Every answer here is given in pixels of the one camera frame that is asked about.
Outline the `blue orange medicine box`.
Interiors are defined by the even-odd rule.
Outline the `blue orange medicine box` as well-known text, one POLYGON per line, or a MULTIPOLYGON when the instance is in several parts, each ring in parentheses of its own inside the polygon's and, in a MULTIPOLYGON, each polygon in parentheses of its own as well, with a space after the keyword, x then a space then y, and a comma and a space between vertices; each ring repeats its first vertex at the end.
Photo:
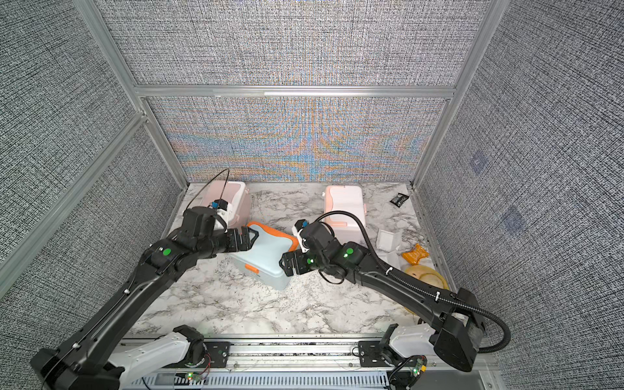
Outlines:
POLYGON ((248 227, 259 233, 251 250, 231 253, 233 265, 243 274, 281 291, 287 288, 289 277, 280 267, 284 253, 294 251, 298 240, 266 225, 250 222, 248 227))

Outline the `white pink medicine chest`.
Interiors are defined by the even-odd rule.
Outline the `white pink medicine chest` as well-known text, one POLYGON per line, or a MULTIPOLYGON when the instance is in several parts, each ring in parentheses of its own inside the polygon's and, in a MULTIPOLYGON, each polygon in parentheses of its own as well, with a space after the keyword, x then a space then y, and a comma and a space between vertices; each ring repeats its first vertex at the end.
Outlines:
MULTIPOLYGON (((355 215, 366 226, 367 209, 362 188, 357 185, 329 185, 324 191, 324 212, 345 211, 355 215)), ((365 244, 358 224, 349 216, 333 214, 323 220, 333 229, 341 243, 356 242, 365 244)))

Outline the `clear plastic gauze box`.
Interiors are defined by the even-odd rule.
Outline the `clear plastic gauze box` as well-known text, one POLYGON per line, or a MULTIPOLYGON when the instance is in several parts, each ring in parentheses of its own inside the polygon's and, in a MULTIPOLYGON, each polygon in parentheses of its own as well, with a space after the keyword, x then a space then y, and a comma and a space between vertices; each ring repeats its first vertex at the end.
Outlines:
POLYGON ((389 232, 380 229, 376 238, 376 253, 379 258, 392 267, 400 267, 399 249, 401 248, 402 237, 400 232, 389 232))

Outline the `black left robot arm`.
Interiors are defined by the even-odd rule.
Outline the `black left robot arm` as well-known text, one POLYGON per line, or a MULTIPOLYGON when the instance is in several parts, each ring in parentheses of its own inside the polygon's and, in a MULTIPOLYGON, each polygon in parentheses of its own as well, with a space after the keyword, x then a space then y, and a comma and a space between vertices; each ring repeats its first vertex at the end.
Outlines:
POLYGON ((179 228, 143 252, 131 276, 112 298, 60 346, 40 349, 30 365, 43 389, 119 389, 164 366, 147 363, 139 352, 114 352, 149 306, 200 259, 251 250, 259 233, 228 227, 215 209, 196 206, 183 214, 179 228))

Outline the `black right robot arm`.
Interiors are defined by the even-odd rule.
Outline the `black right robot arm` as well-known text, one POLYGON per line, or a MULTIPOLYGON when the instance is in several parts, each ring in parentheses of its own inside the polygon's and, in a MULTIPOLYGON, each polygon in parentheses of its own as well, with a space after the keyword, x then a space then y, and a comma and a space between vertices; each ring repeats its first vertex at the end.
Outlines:
POLYGON ((437 357, 457 370, 469 372, 478 354, 492 354, 510 344, 509 326, 497 315, 478 306, 466 289, 454 293, 437 288, 382 260, 372 247, 362 221, 352 213, 365 243, 342 244, 325 223, 299 219, 293 232, 299 249, 284 253, 279 261, 286 276, 317 271, 331 284, 348 281, 373 289, 416 313, 433 333, 429 342, 437 357))

